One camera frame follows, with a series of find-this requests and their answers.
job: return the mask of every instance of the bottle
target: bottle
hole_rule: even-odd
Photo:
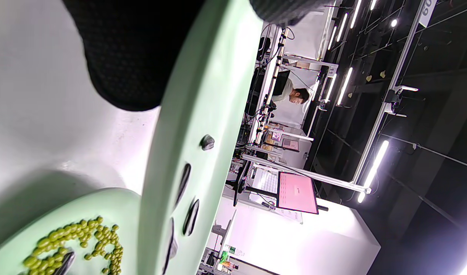
[[[226,246],[225,246],[225,251],[227,251],[228,254],[231,254],[231,255],[235,255],[235,256],[245,256],[245,253],[244,253],[244,252],[242,252],[242,251],[239,250],[239,249],[236,249],[235,247],[229,246],[229,245],[226,245]]]
[[[230,269],[230,270],[238,269],[238,265],[236,265],[236,264],[234,264],[232,262],[223,262],[222,265],[225,266],[226,268]]]

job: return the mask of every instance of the mint green object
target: mint green object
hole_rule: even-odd
[[[117,232],[124,248],[122,274],[137,274],[139,207],[140,196],[123,188],[102,189],[69,202],[28,225],[0,247],[0,275],[18,275],[22,272],[27,274],[28,269],[23,266],[22,261],[32,253],[39,239],[69,223],[76,223],[82,219],[95,219],[97,216],[104,218],[103,224],[106,226],[117,224],[120,227]],[[103,268],[108,267],[109,261],[102,257],[90,261],[84,259],[86,253],[94,250],[96,242],[97,239],[92,237],[87,248],[80,247],[78,240],[66,242],[65,247],[76,252],[76,261],[69,275],[99,275]]]
[[[139,274],[162,274],[171,217],[177,255],[166,274],[197,272],[225,186],[252,78],[262,21],[248,0],[208,0],[190,30],[168,83],[155,129],[141,203]],[[203,151],[206,135],[214,148]],[[191,174],[175,207],[186,163]],[[200,201],[195,228],[186,214]]]
[[[165,274],[196,274],[237,140],[261,27],[262,21],[248,0],[207,0],[169,79],[141,205],[139,196],[132,191],[104,189],[59,207],[0,247],[0,275],[27,270],[22,261],[50,231],[98,215],[106,225],[120,226],[120,242],[125,248],[122,274],[163,274],[171,218],[178,248]],[[215,143],[214,148],[204,151],[200,142],[207,134]],[[187,163],[191,173],[176,206]],[[186,236],[183,225],[195,200],[199,200],[199,211],[192,234]],[[107,261],[102,258],[83,259],[85,253],[92,251],[94,242],[90,241],[86,249],[76,241],[69,244],[77,254],[69,275],[97,275],[106,267]]]

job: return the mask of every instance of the black ceiling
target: black ceiling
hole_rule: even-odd
[[[326,54],[326,61],[340,64],[332,102],[349,67],[354,77],[345,108],[318,113],[305,165],[345,180],[359,163],[420,1],[378,0],[373,12],[369,3],[362,0],[356,26],[348,31],[346,25],[344,41]],[[337,26],[345,12],[353,11],[334,14]],[[389,26],[394,18],[396,29]],[[408,117],[383,120],[376,144],[389,139],[386,134],[467,163],[467,0],[438,1],[429,27],[418,27],[399,83],[420,91],[404,95],[398,112]],[[352,192],[334,190],[327,198],[358,209],[381,244],[369,274],[453,275],[467,263],[467,166],[390,139],[373,195],[358,204]]]

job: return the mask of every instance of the computer monitor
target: computer monitor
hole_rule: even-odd
[[[276,207],[318,214],[314,182],[307,176],[279,172]]]
[[[291,139],[283,139],[283,148],[288,150],[299,150],[299,142]]]

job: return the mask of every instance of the white shirt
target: white shirt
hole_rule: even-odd
[[[286,97],[289,97],[292,90],[293,90],[293,82],[290,79],[288,79],[286,81],[286,85],[284,85],[282,94],[272,96],[272,101],[274,102],[283,101]]]

